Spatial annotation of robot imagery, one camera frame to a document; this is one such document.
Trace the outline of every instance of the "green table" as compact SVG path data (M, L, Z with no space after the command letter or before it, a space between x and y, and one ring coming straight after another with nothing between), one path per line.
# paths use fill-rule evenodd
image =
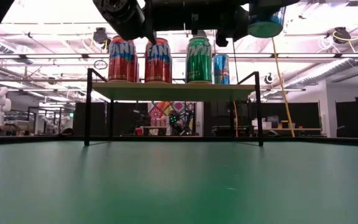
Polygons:
M0 223L358 223L358 147L0 145Z

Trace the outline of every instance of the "shelf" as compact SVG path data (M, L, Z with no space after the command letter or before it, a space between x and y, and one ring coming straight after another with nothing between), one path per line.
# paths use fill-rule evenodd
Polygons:
M291 131L290 128L264 128L264 131ZM294 128L294 131L321 131L321 128Z
M233 101L247 99L255 85L95 82L93 89L110 100Z

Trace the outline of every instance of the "green soda can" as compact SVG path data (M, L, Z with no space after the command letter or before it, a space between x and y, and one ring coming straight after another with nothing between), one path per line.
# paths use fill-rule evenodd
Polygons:
M186 56L186 82L212 83L211 44L205 37L190 39Z

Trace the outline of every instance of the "blue soda can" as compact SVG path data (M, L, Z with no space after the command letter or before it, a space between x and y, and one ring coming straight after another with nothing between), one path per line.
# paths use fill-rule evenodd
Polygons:
M248 34L258 38L275 37L283 30L284 16L285 7L268 16L250 16Z
M215 55L214 57L214 79L215 84L230 84L229 56Z

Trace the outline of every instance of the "colorful mural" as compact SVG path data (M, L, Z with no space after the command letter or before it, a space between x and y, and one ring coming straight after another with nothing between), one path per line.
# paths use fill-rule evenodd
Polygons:
M173 102L160 101L151 102L148 105L151 126L166 126L167 135L171 135L171 127L169 125L169 114L176 111L180 118L178 122L184 126L186 122L189 124L190 134L193 134L193 119L195 114L194 102ZM158 129L150 129L150 135L157 135Z

